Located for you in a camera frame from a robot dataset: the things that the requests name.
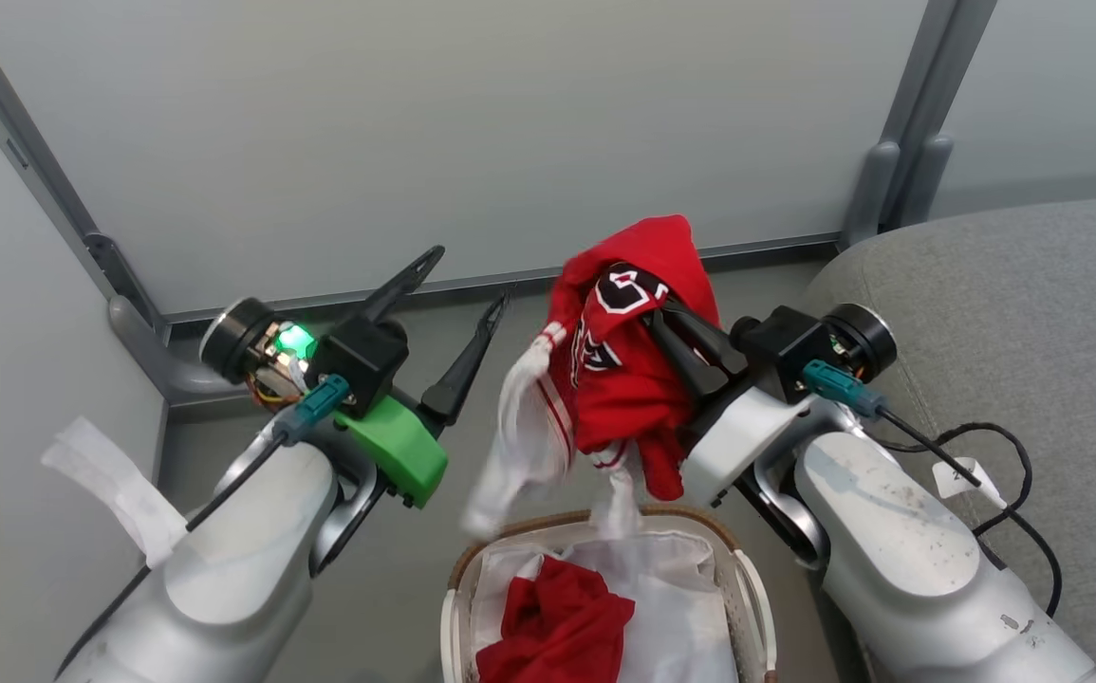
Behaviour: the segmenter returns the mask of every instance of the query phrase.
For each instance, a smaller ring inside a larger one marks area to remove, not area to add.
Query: green led light
[[[316,338],[297,325],[283,329],[278,333],[278,348],[284,351],[293,351],[296,357],[306,358],[312,355],[316,350]]]

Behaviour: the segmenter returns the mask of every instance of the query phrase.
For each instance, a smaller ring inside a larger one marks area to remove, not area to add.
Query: gray plastic partition foot
[[[852,194],[843,219],[843,234],[838,237],[838,250],[846,250],[856,242],[875,237],[880,228],[881,210],[884,210],[886,194],[898,168],[900,148],[897,143],[877,144],[864,159],[859,169],[859,181]]]
[[[920,158],[915,161],[915,172],[911,174],[911,182],[902,195],[898,228],[928,220],[931,204],[935,202],[939,179],[944,177],[950,157],[951,135],[941,133],[924,139]]]
[[[247,394],[240,386],[215,375],[209,367],[175,358],[138,314],[138,308],[123,295],[110,298],[110,328],[171,407],[239,398]]]

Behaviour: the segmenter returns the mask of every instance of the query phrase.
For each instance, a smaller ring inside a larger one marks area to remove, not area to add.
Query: basket rim
[[[732,533],[729,532],[729,528],[724,527],[724,524],[718,522],[711,514],[705,513],[705,511],[692,509],[692,506],[688,505],[652,504],[641,505],[640,514],[644,516],[682,516],[689,519],[692,522],[704,524],[704,526],[707,526],[709,531],[716,533],[717,537],[724,542],[724,547],[729,548],[730,553],[742,549],[742,547],[738,544],[738,539],[734,538]],[[459,583],[463,580],[464,572],[468,571],[470,562],[480,553],[482,553],[484,548],[494,544],[496,540],[509,538],[511,536],[517,536],[521,533],[538,532],[541,531],[541,528],[587,522],[590,519],[591,511],[567,511],[567,513],[536,516],[535,519],[526,520],[526,522],[506,524],[505,527],[501,528],[501,533],[499,533],[499,535],[492,540],[482,542],[482,544],[475,544],[459,555],[456,566],[450,571],[450,579],[447,580],[447,589],[449,591],[457,591],[459,589]]]

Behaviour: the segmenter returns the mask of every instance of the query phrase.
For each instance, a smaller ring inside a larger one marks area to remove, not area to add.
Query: teal connector
[[[299,402],[278,416],[275,431],[286,434],[283,441],[287,445],[297,444],[312,431],[319,420],[332,414],[349,395],[349,382],[336,375],[327,376]]]
[[[859,417],[877,419],[878,408],[888,405],[884,394],[868,389],[852,373],[826,362],[809,362],[802,371],[802,377],[810,391],[852,408]]]

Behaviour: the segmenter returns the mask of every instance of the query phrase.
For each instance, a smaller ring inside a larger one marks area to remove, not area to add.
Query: black cable
[[[1032,459],[1029,458],[1029,451],[1025,448],[1024,444],[1020,443],[1020,439],[1016,437],[1015,433],[1008,432],[1007,429],[1004,429],[994,422],[967,422],[959,426],[955,426],[950,429],[950,431],[936,436],[934,439],[935,445],[943,446],[947,444],[948,441],[952,441],[954,439],[963,435],[963,433],[969,432],[998,433],[1004,439],[1007,439],[1007,441],[1011,441],[1012,446],[1015,446],[1016,457],[1020,458],[1020,467],[1024,468],[1024,480],[1020,482],[1020,494],[1016,497],[1015,501],[1008,506],[1015,511],[1019,510],[1020,505],[1023,505],[1025,501],[1029,500],[1029,492],[1032,492]],[[922,444],[907,446],[904,444],[894,444],[892,441],[884,441],[882,439],[878,439],[877,442],[890,451],[898,451],[900,454],[920,454],[923,453],[923,451],[928,449]],[[990,532],[991,528],[994,528],[1000,522],[1003,522],[1003,520],[1006,519],[1007,512],[1001,511],[1000,514],[987,519],[986,522],[978,524],[978,526],[973,528],[973,536],[981,536],[982,533]]]
[[[900,417],[893,414],[893,412],[888,410],[886,407],[878,407],[877,412],[883,419],[889,420],[891,424],[894,424],[894,426],[901,429],[901,431],[906,433],[907,436],[915,439],[915,441],[920,442],[920,444],[922,445],[922,448],[917,446],[900,446],[897,449],[901,451],[901,453],[917,454],[922,453],[922,451],[925,449],[925,451],[931,451],[939,459],[941,459],[941,462],[946,462],[950,465],[955,463],[954,457],[951,457],[951,455],[949,455],[947,451],[943,449],[943,447],[939,446],[939,444],[937,444],[936,441],[929,440],[928,437],[924,436],[923,433],[916,431],[916,429],[907,424],[906,420],[900,419]],[[969,424],[990,424],[990,423],[969,423]],[[1061,597],[1063,597],[1063,567],[1061,567],[1061,564],[1058,561],[1058,555],[1054,554],[1054,549],[1050,548],[1050,544],[1048,544],[1044,536],[1042,536],[1041,533],[1039,533],[1036,528],[1034,528],[1034,526],[1029,524],[1028,520],[1021,517],[1019,511],[1016,511],[1016,506],[1019,506],[1021,502],[1028,500],[1030,489],[1032,489],[1032,462],[1029,460],[1029,453],[1024,448],[1024,445],[1020,444],[1019,439],[1016,439],[1015,434],[1006,431],[1006,429],[1003,429],[1002,426],[998,425],[982,426],[981,429],[990,429],[991,432],[1002,433],[1002,435],[1006,436],[1008,441],[1012,441],[1013,445],[1016,445],[1016,453],[1020,455],[1020,463],[1024,466],[1024,471],[1025,471],[1025,483],[1021,485],[1020,497],[1016,498],[1015,503],[1012,503],[1008,506],[1006,506],[1006,509],[1003,509],[1003,513],[1000,514],[1000,516],[1004,519],[1011,517],[1012,522],[1015,522],[1016,526],[1019,526],[1021,532],[1027,533],[1029,535],[1029,538],[1032,538],[1034,544],[1037,544],[1037,548],[1041,549],[1041,553],[1046,555],[1046,560],[1050,562],[1050,573],[1052,574],[1052,587],[1050,588],[1050,602],[1048,602],[1048,604],[1046,605],[1046,614],[1052,617],[1054,616],[1055,611],[1058,611],[1058,603],[1061,602]],[[959,436],[961,433],[971,431],[972,429],[969,429],[968,424],[963,424],[960,425],[959,428],[954,429],[954,431],[941,433],[941,435],[937,437],[937,441],[948,435],[948,433],[955,433],[955,434],[951,436],[947,436],[945,441],[955,439],[956,436]],[[894,449],[891,446],[898,446],[895,444],[889,444],[889,442],[886,442],[886,444],[882,445],[886,445],[886,447],[890,449]],[[977,477],[968,475],[961,475],[961,476],[963,476],[966,480],[969,481],[969,483],[973,483],[973,486],[980,485],[980,482],[977,480]],[[981,536],[982,533],[989,532],[990,528],[995,524],[998,524],[997,517],[992,517],[987,520],[984,524],[981,524],[978,528],[975,528],[975,531],[973,531],[973,536],[975,537]]]
[[[232,479],[231,483],[228,483],[226,489],[222,489],[221,493],[218,493],[217,497],[210,498],[209,502],[206,503],[206,506],[204,506],[199,513],[194,515],[193,519],[189,520],[187,524],[184,524],[184,531],[192,532],[197,526],[201,526],[202,522],[206,522],[206,517],[213,514],[214,511],[217,511],[219,506],[227,501],[227,498],[231,497],[231,493],[238,491],[240,486],[243,486],[244,481],[249,480],[249,477],[252,477],[256,474],[256,470],[261,469],[261,466],[265,464],[266,459],[270,459],[270,455],[277,453],[278,448],[282,447],[284,440],[286,440],[286,435],[284,435],[284,433],[275,432],[273,434],[273,440],[270,444],[265,445],[265,449],[262,449],[261,453],[256,455],[256,458],[253,458],[252,462],[248,464],[248,467],[244,467],[244,471],[241,471],[240,476]],[[130,579],[130,583],[126,583],[126,588],[123,588],[122,592],[117,593],[117,597],[114,597],[113,602],[110,602],[110,605],[105,606],[104,611],[101,611],[101,614],[98,614],[96,618],[92,619],[92,623],[89,624],[88,628],[84,628],[83,633],[79,636],[79,639],[75,640],[75,645],[71,645],[71,649],[67,652],[67,656],[62,658],[62,664],[58,665],[58,673],[54,674],[55,680],[57,680],[59,675],[67,670],[67,667],[75,661],[75,657],[79,656],[80,650],[84,648],[84,645],[88,645],[96,633],[104,627],[105,623],[110,621],[110,617],[113,616],[115,611],[122,606],[123,602],[126,602],[126,597],[130,596],[130,593],[135,592],[135,589],[144,582],[144,579],[147,579],[147,574],[151,571],[152,570],[146,565],[140,567],[138,573],[135,574],[135,578]]]

